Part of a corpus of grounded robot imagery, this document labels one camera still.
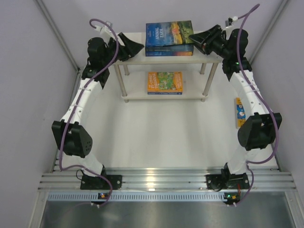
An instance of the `shelf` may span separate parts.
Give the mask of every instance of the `shelf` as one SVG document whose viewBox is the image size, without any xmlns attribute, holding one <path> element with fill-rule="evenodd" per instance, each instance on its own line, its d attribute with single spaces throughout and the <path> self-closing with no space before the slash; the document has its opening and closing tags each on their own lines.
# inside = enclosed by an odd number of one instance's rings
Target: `shelf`
<svg viewBox="0 0 304 228">
<path fill-rule="evenodd" d="M 132 72 L 123 77 L 127 91 L 125 100 L 160 100 L 160 99 L 202 99 L 207 76 L 198 71 L 183 71 L 183 93 L 181 95 L 148 95 L 148 72 Z"/>
<path fill-rule="evenodd" d="M 124 33 L 130 40 L 145 45 L 145 32 Z M 163 57 L 146 57 L 144 48 L 133 58 L 127 61 L 117 61 L 114 65 L 137 65 L 137 64 L 181 64 L 181 63 L 220 63 L 221 57 L 211 53 L 206 56 L 194 48 L 192 56 L 163 56 Z"/>
</svg>

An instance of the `white wall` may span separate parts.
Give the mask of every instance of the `white wall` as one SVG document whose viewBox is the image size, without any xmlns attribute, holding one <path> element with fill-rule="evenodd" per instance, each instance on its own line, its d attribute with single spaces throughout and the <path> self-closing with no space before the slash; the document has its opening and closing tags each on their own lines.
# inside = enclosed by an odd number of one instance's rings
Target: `white wall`
<svg viewBox="0 0 304 228">
<path fill-rule="evenodd" d="M 27 227 L 75 71 L 34 1 L 0 1 L 0 226 Z"/>
<path fill-rule="evenodd" d="M 304 202 L 304 1 L 292 0 L 253 64 L 264 98 L 283 121 L 278 157 Z"/>
<path fill-rule="evenodd" d="M 253 52 L 281 0 L 44 0 L 76 62 L 86 64 L 87 42 L 98 33 L 89 26 L 91 18 L 108 20 L 115 32 L 144 32 L 145 24 L 174 20 L 192 20 L 196 31 L 216 24 L 225 25 L 232 16 L 247 13 L 261 3 L 246 23 L 250 42 L 247 56 Z"/>
</svg>

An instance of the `book cover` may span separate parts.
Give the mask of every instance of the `book cover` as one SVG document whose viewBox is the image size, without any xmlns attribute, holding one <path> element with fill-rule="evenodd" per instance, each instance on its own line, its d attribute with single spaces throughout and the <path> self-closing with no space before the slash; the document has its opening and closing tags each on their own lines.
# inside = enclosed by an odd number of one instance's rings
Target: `book cover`
<svg viewBox="0 0 304 228">
<path fill-rule="evenodd" d="M 246 121 L 245 110 L 241 99 L 236 98 L 236 111 L 237 111 L 237 128 L 240 128 Z"/>
<path fill-rule="evenodd" d="M 149 72 L 148 94 L 181 95 L 182 72 Z"/>
<path fill-rule="evenodd" d="M 190 20 L 146 24 L 146 56 L 153 56 L 153 51 L 168 51 L 162 56 L 187 56 L 189 52 L 192 55 L 194 47 L 189 39 L 191 34 L 193 27 Z"/>
</svg>

